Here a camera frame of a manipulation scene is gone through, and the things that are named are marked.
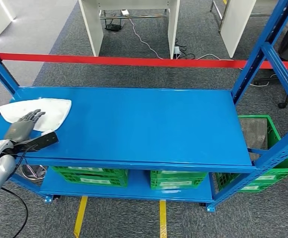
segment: perforated post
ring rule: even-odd
[[[288,0],[280,0],[277,3],[272,15],[258,38],[252,52],[249,57],[246,65],[240,73],[232,89],[232,97],[234,104],[237,104],[245,93],[248,86],[253,80],[261,64],[264,60],[264,55],[261,47],[268,42],[274,45],[280,35],[282,29],[288,21]]]

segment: gray carpet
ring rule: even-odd
[[[181,5],[177,38],[197,57],[213,53],[227,59],[224,43],[218,34],[216,20],[209,13],[210,0],[185,0]],[[255,7],[254,12],[269,12],[271,6]],[[246,59],[267,18],[252,18],[246,26],[236,59]],[[167,20],[134,19],[136,30],[159,56],[168,58]],[[91,47],[76,5],[51,49],[51,54],[90,55]],[[119,32],[104,32],[101,56],[147,57],[155,55],[139,42],[129,21]],[[163,87],[163,88],[230,88],[240,73],[237,69],[156,68],[131,66],[99,66],[84,64],[45,63],[36,86],[91,87]],[[270,76],[261,70],[258,77]],[[276,104],[285,97],[277,83],[268,87],[249,87],[237,106],[240,115],[269,114],[281,135],[288,131],[288,107]],[[79,199],[62,197],[51,205],[42,205],[27,192],[21,194],[31,205],[29,225],[20,237],[73,237]],[[288,177],[260,194],[237,194],[219,205],[214,214],[206,213],[195,203],[166,202],[167,230],[170,238],[274,238],[288,237]],[[24,213],[14,214],[8,223],[9,234],[16,230]],[[9,216],[8,210],[5,216]],[[39,228],[33,222],[39,222]],[[159,203],[119,199],[89,198],[81,231],[82,238],[159,237]]]

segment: gray floor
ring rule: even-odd
[[[77,0],[8,0],[15,21],[0,34],[0,52],[48,54]],[[5,61],[20,85],[31,86],[42,62]],[[11,96],[0,84],[0,106]]]
[[[213,53],[227,59],[216,20],[209,12],[209,0],[185,0],[181,5],[177,38],[196,56]],[[269,12],[261,2],[254,12]],[[236,59],[246,59],[267,18],[252,18],[246,26]],[[135,19],[137,31],[163,58],[168,58],[167,20]],[[60,33],[51,54],[90,55],[87,33],[76,5]],[[101,56],[154,57],[134,35],[129,21],[119,32],[104,32]],[[112,86],[164,88],[230,88],[237,69],[155,68],[45,63],[36,86]],[[270,76],[261,70],[258,77]],[[239,114],[269,114],[281,135],[288,131],[288,107],[276,104],[285,96],[277,84],[249,87],[238,105]],[[63,197],[51,205],[19,188],[30,204],[30,222],[20,237],[73,237],[79,198]],[[9,237],[24,219],[21,205],[0,193],[0,237]],[[170,238],[194,237],[288,237],[288,178],[260,194],[237,194],[218,206],[214,214],[194,203],[167,202]],[[154,201],[89,198],[81,237],[159,237],[159,204]]]

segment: white desk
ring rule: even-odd
[[[180,0],[79,0],[94,56],[98,56],[103,40],[99,11],[121,9],[169,9],[169,46],[173,58]]]
[[[252,13],[257,0],[223,0],[226,6],[224,15],[215,4],[212,2],[210,11],[213,6],[218,13],[221,22],[219,33],[227,48],[230,58],[234,57],[234,52],[240,41],[246,25],[251,16],[271,16],[270,13]]]

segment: power strip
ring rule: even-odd
[[[174,56],[173,59],[178,59],[181,55],[181,50],[178,46],[174,47]]]
[[[123,10],[121,10],[121,13],[123,15],[123,16],[129,16],[129,13],[127,9],[123,9]]]

